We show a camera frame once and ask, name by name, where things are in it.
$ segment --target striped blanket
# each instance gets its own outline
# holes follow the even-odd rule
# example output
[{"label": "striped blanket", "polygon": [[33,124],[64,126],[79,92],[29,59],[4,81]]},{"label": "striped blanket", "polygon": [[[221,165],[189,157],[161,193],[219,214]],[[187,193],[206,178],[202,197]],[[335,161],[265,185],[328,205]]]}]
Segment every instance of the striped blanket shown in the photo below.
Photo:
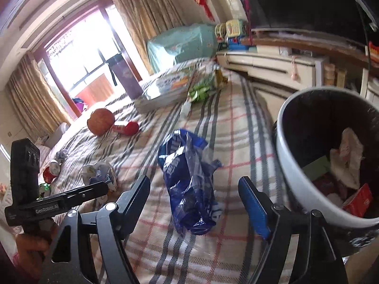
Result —
[{"label": "striped blanket", "polygon": [[[218,67],[209,59],[177,65],[170,72],[192,63],[199,72]],[[287,203],[285,185],[270,140],[268,118],[258,103],[252,85],[240,75],[223,70],[229,83],[207,101],[193,104],[189,117],[181,120],[181,104],[167,106],[148,114],[138,114],[125,95],[105,107],[116,120],[135,120],[140,132],[125,137],[107,132],[96,137],[85,121],[77,121],[52,150],[50,157],[62,147],[69,157],[60,176],[52,184],[52,193],[83,186],[80,170],[85,164],[106,160],[118,176],[118,191],[109,197],[116,201],[131,188],[140,175],[151,180],[150,196],[134,232],[124,241],[126,254],[140,283],[246,283],[257,265],[265,244],[254,236],[237,184],[242,176],[250,176],[260,191],[273,202]],[[157,150],[168,133],[185,128],[206,138],[223,167],[214,173],[217,201],[224,212],[217,225],[206,235],[181,238],[175,231],[170,202],[162,171],[157,165]],[[81,212],[98,209],[95,201],[79,207]],[[56,217],[60,223],[64,215]],[[99,282],[106,283],[96,236],[91,238],[92,253]],[[281,282],[289,279],[293,255],[285,265]]]}]

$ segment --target plastic package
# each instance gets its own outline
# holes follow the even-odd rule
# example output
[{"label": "plastic package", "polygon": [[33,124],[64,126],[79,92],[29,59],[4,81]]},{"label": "plastic package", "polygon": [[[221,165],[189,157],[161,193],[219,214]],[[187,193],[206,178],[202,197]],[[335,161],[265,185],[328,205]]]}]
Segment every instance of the plastic package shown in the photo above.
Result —
[{"label": "plastic package", "polygon": [[[81,169],[83,183],[86,186],[103,181],[107,183],[109,191],[117,191],[116,172],[110,163],[106,161],[98,161],[95,164],[84,165]],[[100,204],[107,202],[108,196],[102,196],[97,199]]]},{"label": "plastic package", "polygon": [[168,135],[158,151],[158,164],[169,196],[177,232],[206,234],[216,225],[222,209],[213,192],[213,173],[221,167],[211,161],[208,142],[184,129]]},{"label": "plastic package", "polygon": [[191,111],[191,103],[206,100],[223,89],[227,83],[228,78],[222,75],[221,69],[203,75],[203,78],[189,89],[187,99],[181,107],[180,117],[186,119]]},{"label": "plastic package", "polygon": [[147,41],[154,73],[194,58],[211,58],[216,55],[217,49],[215,26],[210,24],[173,28]]}]

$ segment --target beige curtain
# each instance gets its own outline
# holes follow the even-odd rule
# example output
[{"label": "beige curtain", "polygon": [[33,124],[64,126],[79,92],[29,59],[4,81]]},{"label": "beige curtain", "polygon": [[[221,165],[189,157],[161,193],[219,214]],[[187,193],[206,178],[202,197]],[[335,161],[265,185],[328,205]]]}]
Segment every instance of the beige curtain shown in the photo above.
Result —
[{"label": "beige curtain", "polygon": [[12,73],[6,90],[21,125],[33,142],[38,137],[51,135],[63,122],[72,123],[29,54],[24,55]]},{"label": "beige curtain", "polygon": [[147,53],[147,41],[164,31],[183,25],[171,0],[113,0],[124,19],[126,28],[137,47],[147,71],[152,68]]}]

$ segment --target red box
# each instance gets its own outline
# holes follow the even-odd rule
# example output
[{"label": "red box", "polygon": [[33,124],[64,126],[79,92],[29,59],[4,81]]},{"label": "red box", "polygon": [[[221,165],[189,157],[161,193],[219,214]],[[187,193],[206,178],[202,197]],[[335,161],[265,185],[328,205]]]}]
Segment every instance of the red box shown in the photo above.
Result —
[{"label": "red box", "polygon": [[364,184],[355,194],[350,196],[342,205],[342,209],[353,216],[363,217],[370,206],[373,196],[368,184]]}]

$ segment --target wooden shelf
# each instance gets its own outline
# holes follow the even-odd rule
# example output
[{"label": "wooden shelf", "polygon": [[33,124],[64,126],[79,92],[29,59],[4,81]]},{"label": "wooden shelf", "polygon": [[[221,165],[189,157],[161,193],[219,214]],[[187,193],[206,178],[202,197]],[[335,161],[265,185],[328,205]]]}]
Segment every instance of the wooden shelf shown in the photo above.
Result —
[{"label": "wooden shelf", "polygon": [[[368,69],[368,58],[356,49],[349,49],[344,47],[333,46],[325,43],[318,43],[316,41],[304,41],[295,39],[275,39],[275,38],[253,38],[253,44],[267,45],[267,46],[282,46],[299,50],[310,50],[318,54],[330,56],[333,58],[340,58],[348,61],[349,63]],[[371,61],[370,75],[379,77],[379,63]]]}]

